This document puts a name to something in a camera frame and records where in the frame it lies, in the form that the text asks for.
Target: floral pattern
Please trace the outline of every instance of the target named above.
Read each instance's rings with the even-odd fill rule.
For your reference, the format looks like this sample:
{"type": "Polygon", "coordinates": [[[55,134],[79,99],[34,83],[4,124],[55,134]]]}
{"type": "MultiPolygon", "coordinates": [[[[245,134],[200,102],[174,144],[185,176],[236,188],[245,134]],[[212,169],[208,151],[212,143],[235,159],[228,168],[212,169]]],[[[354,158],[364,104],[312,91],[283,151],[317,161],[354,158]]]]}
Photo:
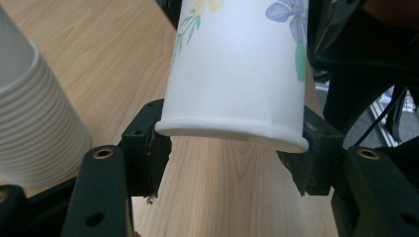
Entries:
{"type": "Polygon", "coordinates": [[[178,27],[178,34],[176,35],[175,48],[173,50],[172,65],[175,63],[176,55],[182,51],[184,43],[184,36],[188,36],[186,44],[189,43],[194,32],[200,29],[201,18],[207,7],[212,13],[215,13],[223,6],[222,0],[197,0],[191,7],[190,15],[185,18],[178,27]]]}
{"type": "Polygon", "coordinates": [[[266,17],[272,21],[286,22],[289,18],[290,30],[296,42],[295,68],[297,79],[305,81],[305,47],[304,38],[307,34],[307,10],[302,0],[278,0],[266,11],[266,17]]]}

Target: white paper cup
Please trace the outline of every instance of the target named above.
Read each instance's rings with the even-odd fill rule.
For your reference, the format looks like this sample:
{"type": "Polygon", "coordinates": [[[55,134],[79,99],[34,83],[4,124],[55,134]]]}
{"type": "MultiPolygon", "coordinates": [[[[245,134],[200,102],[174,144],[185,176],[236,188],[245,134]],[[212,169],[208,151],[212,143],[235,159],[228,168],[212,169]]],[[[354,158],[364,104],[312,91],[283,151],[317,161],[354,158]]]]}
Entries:
{"type": "Polygon", "coordinates": [[[19,83],[0,88],[0,177],[23,187],[57,182],[90,148],[90,135],[32,44],[33,63],[19,83]]]}
{"type": "Polygon", "coordinates": [[[16,79],[28,73],[34,51],[1,5],[0,52],[0,88],[7,88],[19,83],[16,79]]]}
{"type": "Polygon", "coordinates": [[[183,1],[156,131],[306,151],[307,7],[307,0],[183,1]]]}

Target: yellow flower print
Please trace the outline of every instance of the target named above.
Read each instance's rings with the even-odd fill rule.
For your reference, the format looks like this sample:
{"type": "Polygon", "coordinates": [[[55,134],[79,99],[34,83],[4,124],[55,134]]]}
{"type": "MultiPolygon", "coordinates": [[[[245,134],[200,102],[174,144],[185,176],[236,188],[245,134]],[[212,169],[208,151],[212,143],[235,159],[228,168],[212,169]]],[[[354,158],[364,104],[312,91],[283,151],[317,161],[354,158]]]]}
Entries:
{"type": "Polygon", "coordinates": [[[193,16],[202,15],[209,5],[209,10],[212,13],[218,11],[224,5],[222,0],[197,0],[191,8],[193,16]]]}
{"type": "Polygon", "coordinates": [[[186,42],[186,44],[188,44],[194,35],[194,32],[200,29],[201,17],[207,6],[209,6],[209,10],[212,13],[215,13],[224,6],[224,3],[223,0],[196,0],[191,7],[191,15],[183,19],[182,22],[179,22],[178,34],[176,35],[175,48],[173,50],[172,65],[175,63],[176,55],[181,53],[184,37],[188,38],[186,42]]]}

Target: stack of paper cups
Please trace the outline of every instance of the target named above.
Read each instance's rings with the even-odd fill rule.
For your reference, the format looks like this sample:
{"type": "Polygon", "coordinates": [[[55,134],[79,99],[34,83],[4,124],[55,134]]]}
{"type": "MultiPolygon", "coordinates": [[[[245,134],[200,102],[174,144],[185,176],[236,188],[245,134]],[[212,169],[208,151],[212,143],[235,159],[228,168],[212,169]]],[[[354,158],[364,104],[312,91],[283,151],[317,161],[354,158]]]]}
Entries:
{"type": "Polygon", "coordinates": [[[90,135],[37,47],[0,8],[0,178],[57,182],[80,164],[90,135]]]}

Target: green leaf print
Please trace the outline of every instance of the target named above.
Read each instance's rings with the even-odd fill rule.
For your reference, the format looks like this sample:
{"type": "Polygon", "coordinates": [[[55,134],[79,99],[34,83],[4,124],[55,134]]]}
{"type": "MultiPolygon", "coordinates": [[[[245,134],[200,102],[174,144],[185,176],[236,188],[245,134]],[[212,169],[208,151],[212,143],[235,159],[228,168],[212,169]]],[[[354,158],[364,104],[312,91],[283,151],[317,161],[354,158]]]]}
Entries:
{"type": "Polygon", "coordinates": [[[302,42],[296,44],[295,70],[298,81],[305,82],[305,47],[302,42]]]}

